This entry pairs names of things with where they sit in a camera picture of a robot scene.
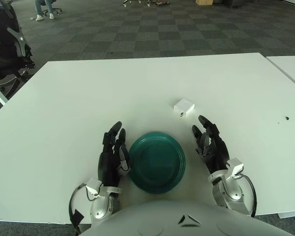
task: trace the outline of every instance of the teal plastic plate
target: teal plastic plate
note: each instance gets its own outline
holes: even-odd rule
[[[185,171],[185,156],[171,136],[153,132],[141,136],[131,147],[130,176],[142,190],[165,193],[174,188]]]

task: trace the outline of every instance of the black cable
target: black cable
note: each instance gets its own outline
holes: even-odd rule
[[[241,171],[239,171],[239,172],[235,175],[236,178],[234,178],[234,179],[241,179],[243,176],[241,176],[240,173],[243,172],[243,171],[244,171],[244,167],[242,167]]]
[[[251,217],[255,217],[256,211],[257,211],[257,195],[256,195],[255,187],[254,187],[251,179],[247,175],[244,175],[242,173],[240,173],[239,175],[242,176],[242,177],[244,177],[248,181],[248,183],[250,184],[250,187],[251,187],[251,190],[252,190],[252,194],[254,196],[254,203],[253,203],[253,206],[252,206]]]
[[[74,195],[81,189],[81,188],[83,188],[83,187],[85,187],[86,186],[86,183],[82,183],[81,185],[79,185],[76,189],[74,189],[74,191],[73,191],[73,193],[72,193],[72,195],[71,195],[71,198],[70,198],[70,201],[69,201],[69,216],[70,216],[70,221],[71,221],[71,223],[73,224],[73,212],[72,212],[72,199],[73,199],[73,197],[74,197]],[[79,235],[79,234],[81,234],[81,231],[80,231],[80,228],[79,228],[79,226],[77,226],[76,228],[75,228],[75,231],[76,231],[76,236],[77,235]]]
[[[88,189],[85,187],[86,191],[87,191],[87,197],[88,197],[88,200],[90,202],[93,202],[97,197],[94,197],[93,199],[89,198],[89,192],[88,192]]]

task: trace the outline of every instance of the jeans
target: jeans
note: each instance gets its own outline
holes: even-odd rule
[[[46,7],[48,9],[49,14],[53,13],[53,6],[51,5],[53,0],[35,0],[35,10],[37,15],[43,16],[43,11],[41,10],[41,4],[43,2],[46,3]]]

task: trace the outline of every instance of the person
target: person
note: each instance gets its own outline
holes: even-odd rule
[[[46,4],[46,7],[48,9],[49,12],[49,19],[54,19],[54,10],[53,10],[53,6],[52,6],[52,2],[53,0],[35,0],[35,10],[36,10],[36,14],[37,14],[37,18],[36,21],[41,21],[43,20],[43,11],[41,10],[41,5],[43,3]]]

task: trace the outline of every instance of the black chair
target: black chair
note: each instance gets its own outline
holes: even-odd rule
[[[0,0],[0,80],[7,75],[15,75],[8,82],[0,84],[1,91],[5,86],[12,84],[5,95],[6,98],[12,96],[21,82],[26,83],[32,77],[27,71],[19,73],[22,68],[35,68],[31,56],[30,47],[21,31],[13,7]]]
[[[41,5],[42,5],[42,6],[46,6],[46,3],[45,3],[44,0],[42,1]],[[62,9],[61,9],[61,8],[53,8],[53,10],[57,13],[57,15],[60,15],[60,13],[59,13],[58,11],[62,12]],[[43,13],[45,14],[45,16],[47,16],[48,9],[43,10]]]

